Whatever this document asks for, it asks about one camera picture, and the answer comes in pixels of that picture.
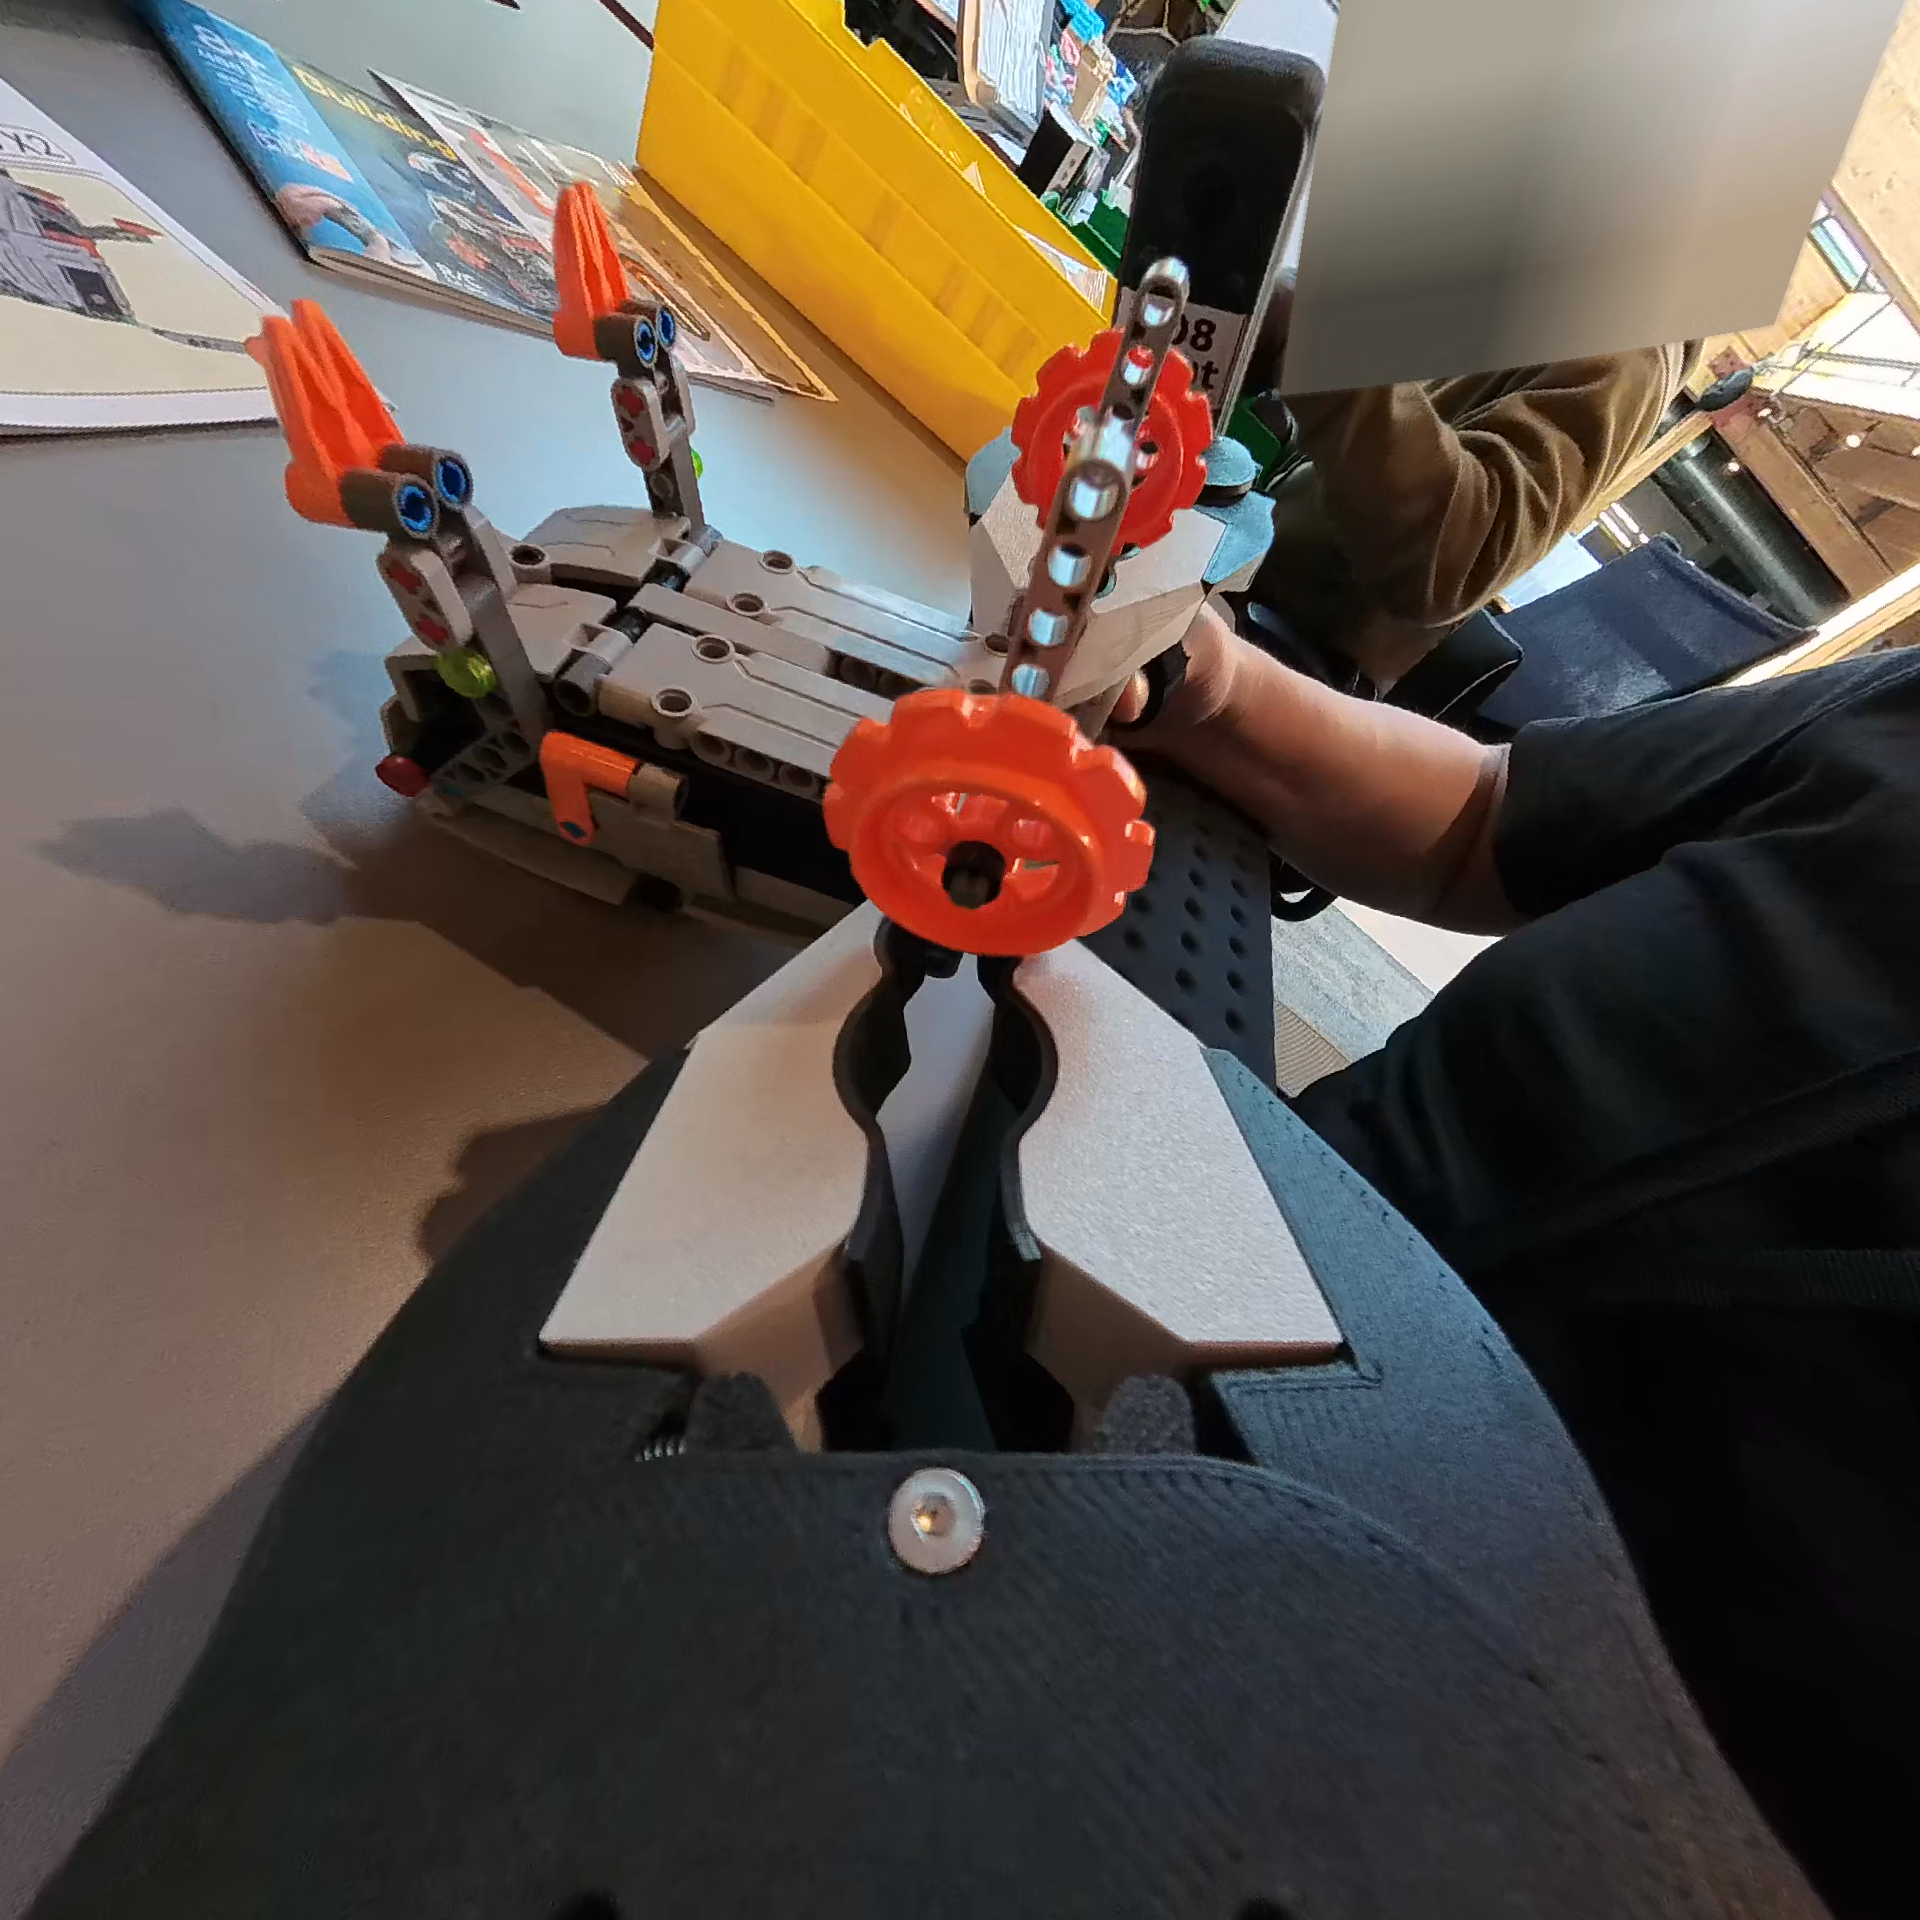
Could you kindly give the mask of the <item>tan printed sheet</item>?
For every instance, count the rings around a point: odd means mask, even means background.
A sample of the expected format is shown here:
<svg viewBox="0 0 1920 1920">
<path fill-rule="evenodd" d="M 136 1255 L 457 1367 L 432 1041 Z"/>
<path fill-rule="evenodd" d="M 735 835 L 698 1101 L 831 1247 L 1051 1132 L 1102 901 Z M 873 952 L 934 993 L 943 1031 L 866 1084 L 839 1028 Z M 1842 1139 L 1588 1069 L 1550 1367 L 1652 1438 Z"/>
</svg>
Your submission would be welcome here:
<svg viewBox="0 0 1920 1920">
<path fill-rule="evenodd" d="M 762 314 L 708 262 L 649 196 L 628 163 L 557 137 L 540 137 L 416 82 L 372 75 L 461 157 L 493 202 L 540 246 L 551 246 L 563 187 L 587 182 L 602 206 L 634 292 L 658 299 L 679 322 L 690 379 L 745 396 L 835 400 Z"/>
</svg>

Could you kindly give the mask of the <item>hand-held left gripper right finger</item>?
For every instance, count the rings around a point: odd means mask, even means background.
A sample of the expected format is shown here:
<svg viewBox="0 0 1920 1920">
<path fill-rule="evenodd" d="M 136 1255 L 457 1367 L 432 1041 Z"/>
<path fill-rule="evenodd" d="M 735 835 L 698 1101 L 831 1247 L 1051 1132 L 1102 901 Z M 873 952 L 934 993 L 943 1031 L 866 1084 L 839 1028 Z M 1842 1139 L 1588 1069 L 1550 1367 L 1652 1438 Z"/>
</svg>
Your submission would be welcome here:
<svg viewBox="0 0 1920 1920">
<path fill-rule="evenodd" d="M 1015 961 L 1003 1005 L 1036 1045 L 1003 1152 L 1015 1256 L 1001 1325 L 1092 1442 L 1136 1377 L 1331 1363 L 1343 1332 L 1261 1173 L 1215 1066 L 1180 1023 L 1092 952 Z"/>
</svg>

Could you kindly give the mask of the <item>person's right hand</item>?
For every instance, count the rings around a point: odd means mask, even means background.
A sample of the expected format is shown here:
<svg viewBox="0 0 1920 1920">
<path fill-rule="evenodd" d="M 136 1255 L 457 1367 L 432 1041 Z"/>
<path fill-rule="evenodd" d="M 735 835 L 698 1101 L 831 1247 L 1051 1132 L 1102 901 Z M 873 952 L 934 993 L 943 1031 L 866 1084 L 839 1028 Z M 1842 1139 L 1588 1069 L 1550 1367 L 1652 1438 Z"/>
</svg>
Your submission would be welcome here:
<svg viewBox="0 0 1920 1920">
<path fill-rule="evenodd" d="M 1242 638 L 1211 600 L 1179 646 L 1117 691 L 1107 733 L 1171 764 L 1259 827 L 1276 861 L 1304 875 L 1294 776 L 1331 688 Z"/>
</svg>

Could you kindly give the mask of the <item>grey orange building-block robot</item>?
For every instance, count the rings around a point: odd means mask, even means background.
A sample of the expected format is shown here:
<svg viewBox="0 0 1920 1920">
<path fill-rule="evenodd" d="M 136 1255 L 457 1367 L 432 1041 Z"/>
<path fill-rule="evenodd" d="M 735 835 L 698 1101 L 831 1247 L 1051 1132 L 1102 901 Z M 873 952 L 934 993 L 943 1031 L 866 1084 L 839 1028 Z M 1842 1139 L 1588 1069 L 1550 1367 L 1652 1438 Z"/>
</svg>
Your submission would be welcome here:
<svg viewBox="0 0 1920 1920">
<path fill-rule="evenodd" d="M 804 944 L 860 899 L 821 822 L 841 742 L 898 696 L 993 689 L 997 658 L 959 615 L 710 527 L 679 319 L 625 276 L 587 182 L 561 192 L 555 270 L 557 346 L 611 366 L 646 498 L 549 513 L 518 541 L 461 455 L 399 432 L 317 302 L 246 343 L 291 509 L 382 537 L 407 639 L 373 776 L 590 899 Z"/>
</svg>

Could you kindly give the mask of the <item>white instruction booklet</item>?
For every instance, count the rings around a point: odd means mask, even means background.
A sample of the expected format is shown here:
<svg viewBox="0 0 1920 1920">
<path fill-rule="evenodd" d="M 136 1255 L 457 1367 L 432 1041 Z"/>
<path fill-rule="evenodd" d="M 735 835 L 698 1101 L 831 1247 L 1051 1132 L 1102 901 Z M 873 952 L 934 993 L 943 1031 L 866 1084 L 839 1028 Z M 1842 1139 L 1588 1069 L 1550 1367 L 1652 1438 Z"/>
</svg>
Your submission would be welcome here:
<svg viewBox="0 0 1920 1920">
<path fill-rule="evenodd" d="M 273 419 L 273 302 L 2 85 L 2 434 Z"/>
</svg>

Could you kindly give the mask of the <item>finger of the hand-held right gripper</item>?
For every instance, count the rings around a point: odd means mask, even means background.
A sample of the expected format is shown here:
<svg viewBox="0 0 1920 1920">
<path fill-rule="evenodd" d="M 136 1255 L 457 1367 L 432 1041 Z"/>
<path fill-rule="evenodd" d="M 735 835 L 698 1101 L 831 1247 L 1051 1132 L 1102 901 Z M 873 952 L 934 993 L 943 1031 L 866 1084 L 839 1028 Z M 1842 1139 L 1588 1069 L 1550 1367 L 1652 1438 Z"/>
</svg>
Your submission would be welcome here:
<svg viewBox="0 0 1920 1920">
<path fill-rule="evenodd" d="M 1070 706 L 1104 699 L 1188 633 L 1226 534 L 1217 515 L 1180 509 L 1166 537 L 1115 563 L 1072 651 Z"/>
<path fill-rule="evenodd" d="M 986 511 L 970 529 L 970 626 L 981 646 L 1005 638 L 1018 617 L 1036 555 L 1043 543 L 1043 518 L 1020 495 L 993 495 Z"/>
</svg>

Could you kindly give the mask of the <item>black perforated chair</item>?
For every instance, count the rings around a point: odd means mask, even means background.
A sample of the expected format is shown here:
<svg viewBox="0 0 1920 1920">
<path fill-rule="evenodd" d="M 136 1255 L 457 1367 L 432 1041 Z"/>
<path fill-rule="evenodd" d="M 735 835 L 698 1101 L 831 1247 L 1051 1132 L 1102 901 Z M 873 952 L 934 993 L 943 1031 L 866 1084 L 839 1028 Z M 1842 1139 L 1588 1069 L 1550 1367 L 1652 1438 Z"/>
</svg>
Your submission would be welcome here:
<svg viewBox="0 0 1920 1920">
<path fill-rule="evenodd" d="M 1146 883 L 1085 948 L 1208 1049 L 1276 1087 L 1271 875 L 1259 829 L 1169 761 L 1135 758 Z"/>
</svg>

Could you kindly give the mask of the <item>yellow plastic bin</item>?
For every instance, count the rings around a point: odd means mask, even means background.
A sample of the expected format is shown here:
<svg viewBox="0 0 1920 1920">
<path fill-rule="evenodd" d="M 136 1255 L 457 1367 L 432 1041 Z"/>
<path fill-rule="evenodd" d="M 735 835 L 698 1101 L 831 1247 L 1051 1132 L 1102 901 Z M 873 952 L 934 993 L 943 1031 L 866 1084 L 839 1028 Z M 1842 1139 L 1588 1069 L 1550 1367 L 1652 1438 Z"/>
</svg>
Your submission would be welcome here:
<svg viewBox="0 0 1920 1920">
<path fill-rule="evenodd" d="M 661 2 L 638 169 L 957 456 L 1107 329 L 1107 270 L 841 5 Z"/>
</svg>

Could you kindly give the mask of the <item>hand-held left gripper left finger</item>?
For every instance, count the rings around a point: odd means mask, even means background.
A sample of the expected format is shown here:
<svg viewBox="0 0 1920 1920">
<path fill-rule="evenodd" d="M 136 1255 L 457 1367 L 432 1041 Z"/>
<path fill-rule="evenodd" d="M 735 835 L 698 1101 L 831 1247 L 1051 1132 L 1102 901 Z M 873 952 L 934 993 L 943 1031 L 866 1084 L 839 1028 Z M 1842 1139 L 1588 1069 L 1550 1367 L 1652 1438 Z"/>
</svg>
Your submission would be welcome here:
<svg viewBox="0 0 1920 1920">
<path fill-rule="evenodd" d="M 551 1357 L 698 1378 L 753 1375 L 794 1439 L 820 1392 L 898 1331 L 905 1235 L 877 1106 L 844 1094 L 844 1027 L 883 982 L 859 907 L 686 1045 L 634 1157 L 548 1311 Z"/>
</svg>

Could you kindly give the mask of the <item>person's right forearm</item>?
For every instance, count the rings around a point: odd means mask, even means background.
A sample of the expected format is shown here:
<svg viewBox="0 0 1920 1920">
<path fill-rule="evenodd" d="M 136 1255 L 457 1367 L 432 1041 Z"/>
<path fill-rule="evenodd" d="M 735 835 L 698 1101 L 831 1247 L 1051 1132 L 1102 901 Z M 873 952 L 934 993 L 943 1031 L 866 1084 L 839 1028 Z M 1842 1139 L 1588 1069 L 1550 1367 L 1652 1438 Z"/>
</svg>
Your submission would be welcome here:
<svg viewBox="0 0 1920 1920">
<path fill-rule="evenodd" d="M 1285 669 L 1244 726 L 1249 813 L 1306 878 L 1459 933 L 1521 924 L 1495 866 L 1509 749 Z"/>
</svg>

